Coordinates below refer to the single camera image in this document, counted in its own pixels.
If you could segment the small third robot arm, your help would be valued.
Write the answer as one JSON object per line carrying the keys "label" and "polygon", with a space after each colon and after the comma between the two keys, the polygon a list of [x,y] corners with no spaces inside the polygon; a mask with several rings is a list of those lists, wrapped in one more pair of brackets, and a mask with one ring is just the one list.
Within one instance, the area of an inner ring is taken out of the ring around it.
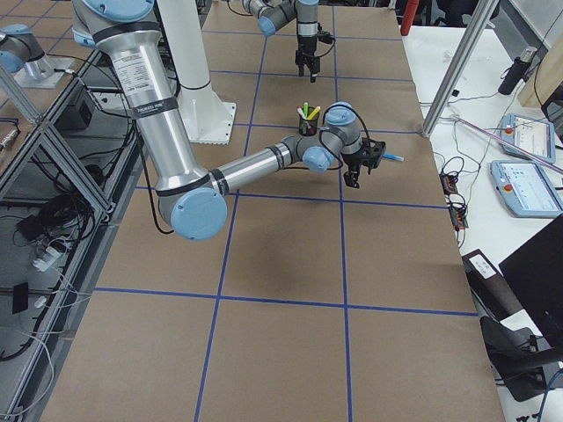
{"label": "small third robot arm", "polygon": [[1,66],[23,88],[54,89],[73,63],[72,58],[49,56],[26,25],[1,28]]}

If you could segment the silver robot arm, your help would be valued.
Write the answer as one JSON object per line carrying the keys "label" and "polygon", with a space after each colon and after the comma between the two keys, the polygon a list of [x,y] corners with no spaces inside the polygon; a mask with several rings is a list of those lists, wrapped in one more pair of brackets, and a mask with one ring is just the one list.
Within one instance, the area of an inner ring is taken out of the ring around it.
{"label": "silver robot arm", "polygon": [[315,83],[320,72],[320,59],[316,56],[320,32],[318,1],[281,1],[276,6],[271,6],[266,1],[244,0],[242,6],[258,19],[258,27],[265,36],[272,36],[287,24],[296,22],[295,64],[298,75],[304,76],[304,69],[307,68],[310,82]]}
{"label": "silver robot arm", "polygon": [[227,141],[235,105],[213,91],[201,23],[192,1],[75,1],[80,44],[108,55],[130,114],[157,170],[159,212],[174,232],[206,240],[225,224],[225,197],[274,172],[303,163],[315,172],[344,169],[347,186],[376,168],[385,145],[372,140],[353,108],[331,105],[317,133],[291,135],[209,170],[194,142]]}

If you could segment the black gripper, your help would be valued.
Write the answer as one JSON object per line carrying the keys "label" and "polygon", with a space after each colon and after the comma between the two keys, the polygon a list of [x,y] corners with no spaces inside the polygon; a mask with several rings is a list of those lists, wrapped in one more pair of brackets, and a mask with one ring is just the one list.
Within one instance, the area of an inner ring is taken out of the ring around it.
{"label": "black gripper", "polygon": [[319,59],[316,57],[317,36],[297,36],[297,50],[295,64],[298,67],[298,75],[304,76],[304,68],[310,71],[310,82],[315,83],[319,72]]}
{"label": "black gripper", "polygon": [[346,186],[351,186],[355,189],[360,188],[358,178],[361,175],[362,167],[365,167],[362,165],[362,145],[367,138],[369,137],[359,136],[356,141],[346,145],[341,150],[341,160],[347,166],[347,170],[343,173]]}

